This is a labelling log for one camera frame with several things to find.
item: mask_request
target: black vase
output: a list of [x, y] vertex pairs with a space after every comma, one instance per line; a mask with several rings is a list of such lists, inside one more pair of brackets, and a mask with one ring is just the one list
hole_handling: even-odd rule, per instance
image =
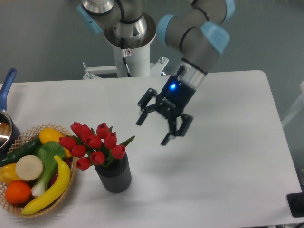
[[123, 192], [131, 184], [132, 177], [127, 154], [117, 160], [112, 167], [105, 168], [102, 165], [94, 167], [105, 189], [109, 192]]

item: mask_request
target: gray floor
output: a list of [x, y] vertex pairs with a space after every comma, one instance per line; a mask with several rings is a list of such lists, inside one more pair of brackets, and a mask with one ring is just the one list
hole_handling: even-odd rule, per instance
[[[88, 67], [114, 65], [103, 35], [88, 32], [76, 13], [79, 0], [0, 0], [0, 83], [15, 67], [15, 82], [81, 79]], [[183, 15], [189, 0], [144, 0], [157, 23], [165, 14]], [[262, 70], [267, 74], [280, 117], [299, 96], [304, 81], [304, 0], [236, 0], [236, 12], [222, 26], [231, 42], [212, 72]], [[181, 54], [157, 38], [151, 61]], [[285, 134], [296, 167], [304, 167], [304, 111]]]

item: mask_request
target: leek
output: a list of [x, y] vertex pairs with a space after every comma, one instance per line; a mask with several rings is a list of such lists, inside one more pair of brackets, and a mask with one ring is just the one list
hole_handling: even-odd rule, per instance
[[38, 197], [48, 189], [49, 182], [57, 172], [57, 162], [54, 159], [58, 155], [62, 160], [65, 159], [65, 150], [57, 142], [49, 141], [44, 144], [35, 154], [39, 157], [43, 164], [42, 174], [38, 177], [36, 183], [32, 187], [32, 195]]

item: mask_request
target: yellow bell pepper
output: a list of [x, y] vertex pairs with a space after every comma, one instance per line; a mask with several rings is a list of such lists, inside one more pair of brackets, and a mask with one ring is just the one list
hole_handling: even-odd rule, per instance
[[42, 210], [57, 200], [67, 189], [71, 179], [70, 167], [58, 155], [55, 155], [54, 159], [58, 164], [57, 180], [45, 193], [28, 203], [21, 211], [22, 215], [30, 215]]
[[8, 164], [0, 169], [0, 181], [11, 184], [14, 181], [20, 181], [21, 179], [16, 174], [17, 163]]

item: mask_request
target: lemon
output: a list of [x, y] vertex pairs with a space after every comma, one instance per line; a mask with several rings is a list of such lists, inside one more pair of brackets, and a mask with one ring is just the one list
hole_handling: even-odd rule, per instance
[[59, 138], [64, 137], [63, 134], [56, 129], [46, 127], [39, 133], [39, 139], [42, 144], [49, 141], [59, 142]]

